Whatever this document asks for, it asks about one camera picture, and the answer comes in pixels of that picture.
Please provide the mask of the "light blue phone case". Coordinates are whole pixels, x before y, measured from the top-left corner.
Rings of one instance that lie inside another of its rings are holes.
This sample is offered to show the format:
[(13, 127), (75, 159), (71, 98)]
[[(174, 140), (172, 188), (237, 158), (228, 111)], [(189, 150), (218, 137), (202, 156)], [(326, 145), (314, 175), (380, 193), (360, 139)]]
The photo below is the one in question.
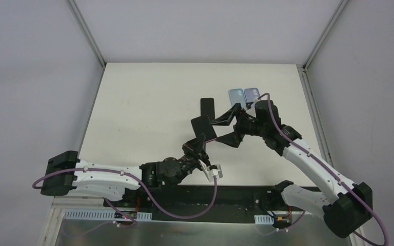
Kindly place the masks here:
[(246, 107), (246, 98), (243, 89), (231, 89), (228, 91), (228, 95), (232, 106), (240, 104), (242, 108)]

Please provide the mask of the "right aluminium frame post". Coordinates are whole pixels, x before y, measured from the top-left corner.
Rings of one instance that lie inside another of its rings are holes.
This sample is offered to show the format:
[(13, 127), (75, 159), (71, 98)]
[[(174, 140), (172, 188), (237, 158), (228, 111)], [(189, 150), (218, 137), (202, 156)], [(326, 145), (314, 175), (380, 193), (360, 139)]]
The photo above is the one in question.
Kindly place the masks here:
[(343, 11), (345, 10), (346, 6), (350, 3), (350, 0), (340, 0), (338, 5), (331, 15), (329, 21), (327, 22), (324, 30), (322, 31), (321, 35), (318, 38), (318, 41), (314, 45), (312, 51), (310, 52), (306, 62), (304, 62), (302, 68), (305, 72), (310, 68), (313, 61), (315, 60), (318, 52), (320, 51), (321, 47), (324, 45), (325, 41), (327, 40), (328, 36), (330, 35), (331, 31), (333, 30), (334, 26), (336, 25), (337, 21), (339, 20), (340, 16), (342, 15)]

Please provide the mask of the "purple phone case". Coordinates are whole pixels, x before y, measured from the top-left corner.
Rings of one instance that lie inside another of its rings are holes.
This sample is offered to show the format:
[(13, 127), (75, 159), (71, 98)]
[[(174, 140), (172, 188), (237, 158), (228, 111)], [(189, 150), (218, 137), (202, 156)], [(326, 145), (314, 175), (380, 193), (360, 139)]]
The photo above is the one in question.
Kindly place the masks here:
[(244, 95), (246, 102), (261, 96), (258, 88), (246, 88), (244, 89)]

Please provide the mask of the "purple-edged black smartphone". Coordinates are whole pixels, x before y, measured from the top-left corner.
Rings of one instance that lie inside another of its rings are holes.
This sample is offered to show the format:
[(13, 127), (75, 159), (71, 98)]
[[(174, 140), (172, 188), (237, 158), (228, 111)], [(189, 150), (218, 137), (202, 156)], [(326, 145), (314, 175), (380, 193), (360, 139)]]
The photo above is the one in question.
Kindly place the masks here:
[(206, 142), (211, 142), (216, 140), (217, 135), (210, 123), (210, 119), (207, 115), (202, 115), (190, 120), (192, 129), (196, 137), (201, 134), (205, 135)]

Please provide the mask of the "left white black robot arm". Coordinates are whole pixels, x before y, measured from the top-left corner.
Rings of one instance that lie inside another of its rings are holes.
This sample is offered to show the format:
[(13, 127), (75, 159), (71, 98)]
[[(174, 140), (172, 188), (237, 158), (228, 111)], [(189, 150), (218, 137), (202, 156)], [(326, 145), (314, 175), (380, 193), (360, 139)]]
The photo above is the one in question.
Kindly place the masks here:
[(45, 176), (36, 181), (33, 188), (45, 196), (78, 193), (118, 201), (123, 207), (130, 207), (136, 200), (134, 191), (175, 187), (194, 170), (203, 172), (213, 182), (216, 174), (206, 153), (205, 134), (186, 142), (182, 149), (184, 155), (181, 158), (168, 157), (132, 167), (101, 165), (79, 159), (77, 151), (66, 151), (49, 159)]

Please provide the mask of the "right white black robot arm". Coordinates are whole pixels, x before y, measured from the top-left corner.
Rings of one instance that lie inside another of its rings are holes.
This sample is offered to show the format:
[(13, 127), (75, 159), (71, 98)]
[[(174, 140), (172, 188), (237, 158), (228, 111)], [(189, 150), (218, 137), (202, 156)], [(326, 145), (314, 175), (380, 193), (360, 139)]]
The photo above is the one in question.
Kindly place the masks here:
[(281, 122), (273, 101), (259, 100), (252, 111), (254, 114), (235, 104), (212, 120), (214, 126), (228, 126), (236, 120), (233, 132), (216, 140), (237, 148), (246, 135), (261, 137), (268, 148), (299, 168), (320, 190), (306, 191), (284, 181), (270, 197), (275, 209), (293, 206), (316, 215), (340, 238), (348, 237), (372, 218), (373, 192), (369, 185), (356, 184), (316, 156), (299, 132)]

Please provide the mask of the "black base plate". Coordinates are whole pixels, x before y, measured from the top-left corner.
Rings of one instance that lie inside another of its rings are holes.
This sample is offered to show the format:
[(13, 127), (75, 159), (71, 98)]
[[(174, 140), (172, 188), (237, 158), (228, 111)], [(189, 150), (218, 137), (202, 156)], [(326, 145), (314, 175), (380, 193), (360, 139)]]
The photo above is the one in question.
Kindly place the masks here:
[(154, 221), (176, 221), (155, 206), (179, 216), (190, 216), (207, 210), (193, 222), (254, 223), (254, 215), (286, 215), (289, 211), (272, 186), (176, 186), (156, 190), (150, 198), (143, 188), (127, 190), (123, 198), (112, 204), (127, 212), (147, 212)]

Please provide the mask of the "aluminium frame post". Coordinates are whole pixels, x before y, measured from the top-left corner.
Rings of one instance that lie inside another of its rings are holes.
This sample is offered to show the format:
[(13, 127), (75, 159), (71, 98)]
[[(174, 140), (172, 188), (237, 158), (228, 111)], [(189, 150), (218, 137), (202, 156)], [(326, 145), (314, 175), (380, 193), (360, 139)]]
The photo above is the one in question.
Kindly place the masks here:
[(325, 41), (327, 40), (328, 36), (330, 35), (331, 31), (333, 30), (334, 26), (336, 25), (337, 21), (339, 20), (340, 16), (342, 15), (343, 11), (345, 10), (346, 6), (350, 3), (350, 0), (340, 0), (338, 5), (331, 15), (329, 21), (327, 22), (324, 30), (322, 31), (321, 35), (318, 38), (318, 41), (314, 45), (312, 51), (310, 52), (306, 62), (304, 62), (302, 68), (305, 72), (310, 68), (313, 61), (315, 60), (318, 52), (320, 51), (321, 47), (324, 45)]
[(77, 25), (79, 26), (79, 29), (81, 30), (83, 36), (85, 37), (86, 42), (88, 43), (91, 51), (93, 52), (94, 56), (96, 57), (102, 69), (105, 70), (107, 62), (105, 61), (77, 2), (75, 0), (67, 0), (66, 2), (75, 18)]

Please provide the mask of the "left aluminium frame post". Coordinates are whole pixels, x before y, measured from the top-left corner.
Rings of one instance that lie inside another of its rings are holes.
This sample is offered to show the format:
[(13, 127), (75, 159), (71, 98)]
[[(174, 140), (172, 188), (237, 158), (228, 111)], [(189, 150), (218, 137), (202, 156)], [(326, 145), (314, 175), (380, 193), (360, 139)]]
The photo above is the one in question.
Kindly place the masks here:
[(81, 30), (83, 36), (85, 37), (86, 42), (88, 43), (91, 51), (93, 52), (94, 56), (96, 57), (102, 69), (105, 70), (107, 62), (105, 61), (77, 2), (75, 0), (67, 0), (66, 2), (75, 18), (77, 25), (79, 26), (79, 29)]

